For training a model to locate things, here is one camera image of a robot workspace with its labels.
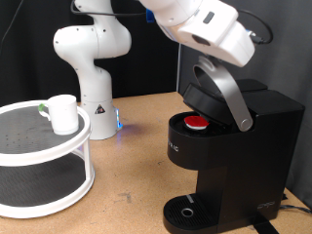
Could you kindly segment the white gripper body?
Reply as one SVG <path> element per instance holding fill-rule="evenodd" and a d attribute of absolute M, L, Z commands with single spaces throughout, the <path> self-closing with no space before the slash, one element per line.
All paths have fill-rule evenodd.
<path fill-rule="evenodd" d="M 181 44 L 239 67 L 245 66 L 254 55 L 252 39 L 239 22 L 224 27 L 201 22 L 181 27 L 178 34 Z"/>

